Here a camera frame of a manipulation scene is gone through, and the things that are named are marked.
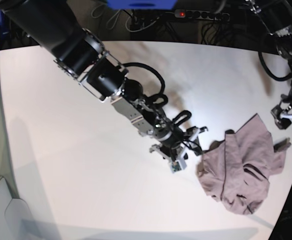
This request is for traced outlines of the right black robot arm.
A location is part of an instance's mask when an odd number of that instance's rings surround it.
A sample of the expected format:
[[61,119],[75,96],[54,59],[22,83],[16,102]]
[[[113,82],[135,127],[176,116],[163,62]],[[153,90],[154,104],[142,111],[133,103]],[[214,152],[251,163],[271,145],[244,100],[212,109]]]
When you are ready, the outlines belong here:
[[[91,94],[100,93],[101,102],[110,99],[114,109],[128,118],[142,136],[157,140],[151,147],[173,165],[187,159],[187,150],[202,154],[199,128],[181,130],[192,114],[184,110],[167,118],[165,81],[152,67],[139,63],[121,63],[106,50],[91,31],[78,23],[64,0],[0,0],[0,11],[49,51],[58,66]],[[140,82],[128,78],[128,68],[150,71],[159,80],[158,93],[147,96]]]

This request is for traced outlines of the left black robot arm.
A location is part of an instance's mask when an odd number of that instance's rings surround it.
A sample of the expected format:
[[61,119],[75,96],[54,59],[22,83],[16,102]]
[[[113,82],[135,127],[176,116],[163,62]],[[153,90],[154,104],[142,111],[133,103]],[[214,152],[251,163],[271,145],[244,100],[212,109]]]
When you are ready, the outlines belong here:
[[290,81],[289,93],[281,95],[280,103],[271,110],[276,126],[285,130],[292,124],[292,6],[287,0],[248,0],[247,4],[267,30],[260,39],[260,45],[263,45],[266,37],[273,37],[278,54],[288,62],[290,68],[286,76],[274,75],[262,51],[258,51],[261,66],[270,78],[277,82]]

